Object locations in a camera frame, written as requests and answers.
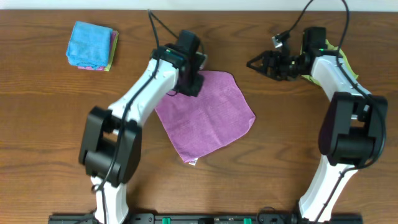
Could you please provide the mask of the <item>purple microfibre cloth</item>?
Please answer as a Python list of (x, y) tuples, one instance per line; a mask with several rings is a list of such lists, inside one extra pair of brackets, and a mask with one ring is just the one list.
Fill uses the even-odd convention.
[(155, 108), (176, 152), (192, 165), (243, 137), (256, 120), (232, 74), (200, 75), (205, 79), (197, 97), (166, 95)]

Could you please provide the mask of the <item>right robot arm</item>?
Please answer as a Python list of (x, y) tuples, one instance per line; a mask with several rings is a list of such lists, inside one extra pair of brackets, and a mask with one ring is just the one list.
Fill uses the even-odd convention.
[(308, 75), (317, 82), (330, 104), (318, 135), (321, 153), (314, 178), (291, 214), (259, 215), (261, 223), (362, 223), (361, 215), (333, 214), (332, 210), (349, 179), (373, 165), (386, 141), (388, 102), (363, 88), (347, 67), (338, 49), (328, 47), (324, 27), (303, 31), (299, 55), (290, 54), (285, 31), (272, 38), (275, 50), (266, 50), (247, 67), (277, 81)]

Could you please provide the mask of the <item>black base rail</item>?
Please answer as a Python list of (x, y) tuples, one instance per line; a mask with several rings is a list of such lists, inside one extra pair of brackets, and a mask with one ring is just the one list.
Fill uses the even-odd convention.
[[(100, 223), (93, 214), (86, 215), (51, 215), (49, 224)], [(122, 223), (128, 224), (298, 224), (312, 223), (299, 218), (296, 213), (260, 212), (258, 215), (154, 215), (137, 213), (127, 215)], [(331, 224), (362, 224), (361, 215), (332, 215)]]

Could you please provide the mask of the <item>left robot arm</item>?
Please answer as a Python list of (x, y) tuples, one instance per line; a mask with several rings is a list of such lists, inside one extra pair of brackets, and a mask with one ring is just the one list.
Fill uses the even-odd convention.
[(96, 195), (93, 223), (126, 221), (126, 184), (139, 165), (143, 126), (170, 91), (198, 96), (204, 82), (199, 70), (207, 59), (201, 46), (199, 37), (182, 30), (176, 43), (152, 51), (144, 73), (123, 97), (106, 110), (90, 111), (78, 160)]

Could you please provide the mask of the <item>folded green cloth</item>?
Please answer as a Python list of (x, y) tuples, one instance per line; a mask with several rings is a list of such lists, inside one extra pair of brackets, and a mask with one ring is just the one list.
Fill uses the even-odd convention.
[(109, 50), (109, 60), (107, 66), (105, 66), (104, 71), (108, 72), (111, 69), (111, 66), (113, 64), (113, 59), (114, 59), (114, 54), (116, 51), (116, 46), (118, 42), (118, 36), (119, 32), (114, 30), (113, 33), (111, 34), (111, 43), (110, 43), (110, 50)]

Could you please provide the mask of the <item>folded blue cloth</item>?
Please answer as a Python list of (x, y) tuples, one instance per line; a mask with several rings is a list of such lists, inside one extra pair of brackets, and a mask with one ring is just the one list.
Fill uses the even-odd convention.
[(113, 29), (76, 21), (68, 43), (66, 56), (70, 65), (76, 67), (105, 67)]

